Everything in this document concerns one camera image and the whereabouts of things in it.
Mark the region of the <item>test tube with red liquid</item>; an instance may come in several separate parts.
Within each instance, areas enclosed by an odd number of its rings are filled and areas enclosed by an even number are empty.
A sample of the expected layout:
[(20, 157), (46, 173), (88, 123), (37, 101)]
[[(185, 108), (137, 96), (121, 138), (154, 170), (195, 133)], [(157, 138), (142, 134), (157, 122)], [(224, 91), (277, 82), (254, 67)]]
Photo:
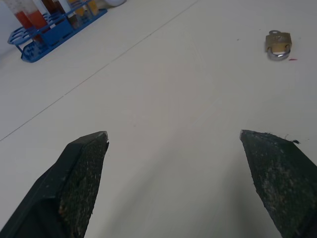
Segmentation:
[(27, 18), (30, 20), (32, 25), (37, 29), (40, 30), (44, 29), (44, 33), (47, 32), (49, 29), (47, 28), (47, 22), (44, 19), (43, 15), (33, 2), (33, 0), (21, 0), (23, 5), (23, 11), (26, 14)]
[(25, 7), (22, 0), (3, 0), (10, 11), (14, 14), (17, 20), (25, 29), (33, 28), (33, 24), (25, 13)]

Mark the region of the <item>blue test tube rack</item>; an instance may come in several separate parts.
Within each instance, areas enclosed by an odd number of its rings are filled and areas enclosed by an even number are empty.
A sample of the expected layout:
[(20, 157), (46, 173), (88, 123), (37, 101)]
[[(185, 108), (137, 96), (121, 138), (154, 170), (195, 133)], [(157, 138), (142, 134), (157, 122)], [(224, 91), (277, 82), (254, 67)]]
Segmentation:
[(94, 18), (91, 18), (88, 12), (87, 3), (81, 0), (79, 8), (85, 7), (86, 22), (77, 29), (74, 29), (68, 20), (68, 15), (75, 11), (76, 8), (70, 9), (65, 14), (43, 14), (47, 22), (47, 32), (43, 32), (45, 28), (40, 30), (33, 28), (25, 29), (19, 27), (11, 32), (7, 43), (14, 45), (21, 52), (21, 59), (25, 62), (33, 63), (40, 60), (42, 57), (53, 51), (55, 48), (63, 44), (65, 41), (76, 35), (85, 27), (99, 19), (107, 13), (106, 8), (98, 8), (99, 13)]

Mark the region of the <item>white round container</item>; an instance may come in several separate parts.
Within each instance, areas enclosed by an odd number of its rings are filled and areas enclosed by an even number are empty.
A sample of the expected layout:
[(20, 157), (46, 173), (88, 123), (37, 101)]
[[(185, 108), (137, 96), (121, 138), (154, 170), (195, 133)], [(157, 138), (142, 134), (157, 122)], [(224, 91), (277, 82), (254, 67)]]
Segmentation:
[(109, 7), (118, 7), (127, 2), (127, 0), (104, 0), (104, 2)]

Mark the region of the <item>brass padlock with steel shackle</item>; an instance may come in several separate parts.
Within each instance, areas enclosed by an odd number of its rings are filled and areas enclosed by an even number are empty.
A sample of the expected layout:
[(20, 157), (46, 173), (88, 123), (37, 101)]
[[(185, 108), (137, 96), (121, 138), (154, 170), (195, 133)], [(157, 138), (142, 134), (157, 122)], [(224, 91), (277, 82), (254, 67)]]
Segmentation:
[(268, 34), (265, 37), (265, 51), (267, 57), (273, 61), (282, 61), (289, 57), (292, 48), (290, 33), (280, 32)]

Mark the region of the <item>test tube with yellow liquid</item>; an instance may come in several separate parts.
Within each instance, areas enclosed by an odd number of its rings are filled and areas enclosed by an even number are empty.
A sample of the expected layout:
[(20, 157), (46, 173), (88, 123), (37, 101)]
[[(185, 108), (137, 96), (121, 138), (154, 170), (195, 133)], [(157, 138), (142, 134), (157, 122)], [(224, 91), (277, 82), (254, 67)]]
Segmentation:
[(81, 0), (67, 0), (67, 3), (71, 9), (76, 8), (76, 10), (71, 12), (67, 17), (72, 27), (77, 29), (87, 20), (85, 7), (79, 8), (79, 5), (82, 3)]
[(94, 18), (98, 15), (99, 9), (97, 7), (95, 0), (85, 0), (87, 3), (88, 12), (91, 18)]

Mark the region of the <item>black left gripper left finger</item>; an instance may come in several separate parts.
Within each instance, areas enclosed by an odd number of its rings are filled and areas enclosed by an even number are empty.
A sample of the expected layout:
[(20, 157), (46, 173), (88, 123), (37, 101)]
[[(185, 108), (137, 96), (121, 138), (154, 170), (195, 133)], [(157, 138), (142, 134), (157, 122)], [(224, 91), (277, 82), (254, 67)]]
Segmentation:
[(108, 146), (106, 131), (69, 143), (32, 185), (0, 238), (84, 238)]

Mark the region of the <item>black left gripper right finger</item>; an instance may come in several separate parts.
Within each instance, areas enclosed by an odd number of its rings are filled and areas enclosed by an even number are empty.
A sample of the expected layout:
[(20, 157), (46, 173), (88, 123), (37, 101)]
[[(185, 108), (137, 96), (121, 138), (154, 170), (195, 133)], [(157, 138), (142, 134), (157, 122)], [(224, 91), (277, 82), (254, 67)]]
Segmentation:
[(273, 134), (242, 130), (256, 192), (282, 238), (317, 238), (317, 165)]

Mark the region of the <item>test tube with dark liquid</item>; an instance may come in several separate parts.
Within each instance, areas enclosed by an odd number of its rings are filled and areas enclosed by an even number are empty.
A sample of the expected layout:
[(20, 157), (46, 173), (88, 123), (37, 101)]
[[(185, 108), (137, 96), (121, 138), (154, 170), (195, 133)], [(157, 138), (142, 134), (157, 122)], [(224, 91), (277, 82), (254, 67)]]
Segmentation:
[(65, 14), (59, 0), (41, 0), (49, 14)]

